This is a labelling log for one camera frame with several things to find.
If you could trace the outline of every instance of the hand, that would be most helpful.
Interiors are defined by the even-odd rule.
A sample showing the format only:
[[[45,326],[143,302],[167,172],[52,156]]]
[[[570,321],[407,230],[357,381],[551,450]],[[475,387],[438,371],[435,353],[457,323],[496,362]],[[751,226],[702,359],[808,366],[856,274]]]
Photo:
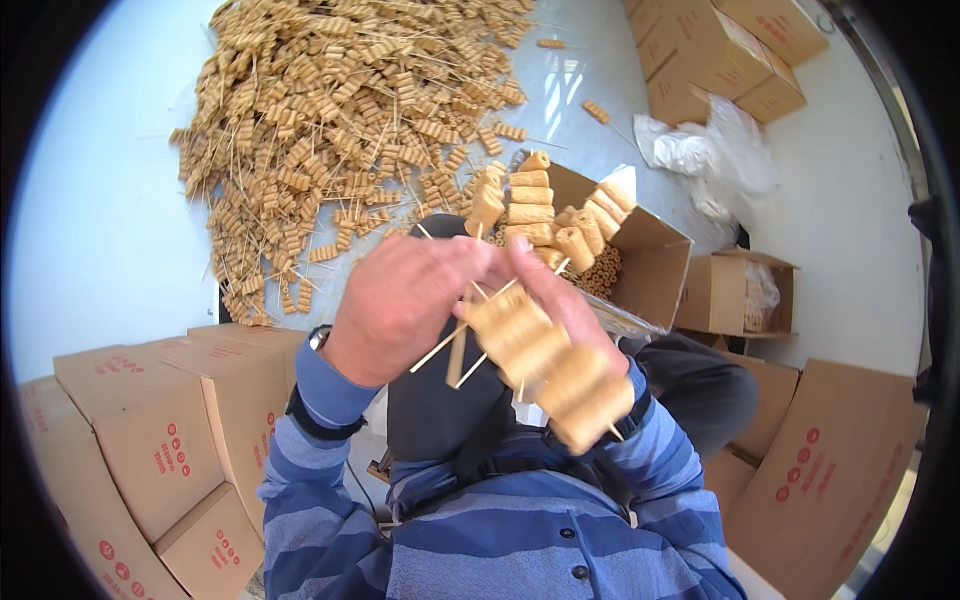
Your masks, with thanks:
[[[437,345],[453,305],[490,267],[492,250],[466,237],[388,238],[350,275],[320,355],[356,385],[390,383]]]
[[[554,275],[531,250],[530,242],[522,237],[515,238],[505,251],[494,249],[492,264],[478,283],[495,293],[514,277],[519,278],[550,319],[564,324],[570,342],[575,346],[593,346],[604,352],[610,359],[610,375],[626,375],[630,361],[600,326],[583,294],[562,277]],[[463,315],[462,306],[454,312],[458,317]]]

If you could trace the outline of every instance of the blue striped shirt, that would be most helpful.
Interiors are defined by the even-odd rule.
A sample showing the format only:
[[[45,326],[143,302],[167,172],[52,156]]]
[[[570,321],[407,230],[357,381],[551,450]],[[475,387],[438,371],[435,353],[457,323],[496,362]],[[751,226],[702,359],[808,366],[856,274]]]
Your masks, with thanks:
[[[633,359],[630,377],[639,397],[646,380]],[[327,427],[357,421],[377,392],[344,379],[308,345],[297,378],[308,412]],[[633,488],[636,529],[609,496],[562,473],[500,475],[450,493],[449,463],[395,463],[394,515],[423,500],[438,506],[384,540],[344,488],[349,440],[316,440],[285,417],[271,444],[258,490],[271,599],[746,597],[727,566],[700,457],[655,400],[633,437],[607,446]],[[539,434],[520,432],[497,455],[545,448]]]

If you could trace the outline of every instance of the man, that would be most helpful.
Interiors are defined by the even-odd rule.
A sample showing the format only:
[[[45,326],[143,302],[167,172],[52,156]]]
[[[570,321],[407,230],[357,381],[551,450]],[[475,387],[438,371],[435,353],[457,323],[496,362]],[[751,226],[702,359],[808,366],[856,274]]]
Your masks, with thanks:
[[[701,456],[752,417],[753,379],[679,336],[624,353],[526,240],[503,251],[453,237],[466,234],[457,217],[423,225],[453,239],[386,240],[350,276],[332,329],[297,359],[259,490],[268,596],[744,597]],[[616,424],[624,442],[608,435],[569,457],[549,428],[515,423],[512,391],[489,362],[460,391],[444,383],[448,349],[408,373],[453,330],[472,280],[495,291],[514,277],[575,345],[608,354],[610,377],[631,378],[635,408]],[[465,364],[480,353],[471,335]],[[349,436],[387,383],[387,504],[402,522],[390,540],[343,485]]]

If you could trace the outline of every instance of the dark pants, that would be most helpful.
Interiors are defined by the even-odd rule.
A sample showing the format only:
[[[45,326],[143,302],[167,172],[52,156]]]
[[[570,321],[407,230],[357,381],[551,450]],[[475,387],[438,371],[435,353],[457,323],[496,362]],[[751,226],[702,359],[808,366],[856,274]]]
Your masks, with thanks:
[[[435,238],[467,235],[461,217],[439,214],[420,223]],[[418,228],[412,234],[422,237]],[[455,326],[451,319],[440,339]],[[623,340],[620,346],[643,365],[654,397],[677,420],[703,461],[720,451],[754,417],[758,393],[753,376],[710,348],[677,333],[643,348],[633,340]],[[471,331],[464,372],[482,354]],[[387,446],[396,459],[451,459],[494,410],[507,420],[502,427],[514,426],[514,411],[504,407],[512,400],[513,391],[500,381],[497,367],[484,362],[457,391],[446,385],[449,360],[448,345],[419,371],[406,372],[390,384]]]

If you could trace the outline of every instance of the clear plastic wrap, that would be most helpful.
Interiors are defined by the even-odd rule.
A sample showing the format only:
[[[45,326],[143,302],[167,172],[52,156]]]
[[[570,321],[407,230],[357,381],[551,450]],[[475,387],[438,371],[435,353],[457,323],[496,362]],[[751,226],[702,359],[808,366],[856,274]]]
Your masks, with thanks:
[[[765,197],[780,186],[756,121],[725,98],[710,96],[706,127],[683,123],[674,131],[649,115],[638,114],[634,133],[640,153],[652,168],[703,180],[691,188],[698,192],[695,206],[716,223],[730,220],[717,210],[722,206],[749,230]]]
[[[767,265],[747,261],[747,298],[743,328],[760,333],[769,329],[774,311],[780,306],[780,289]]]

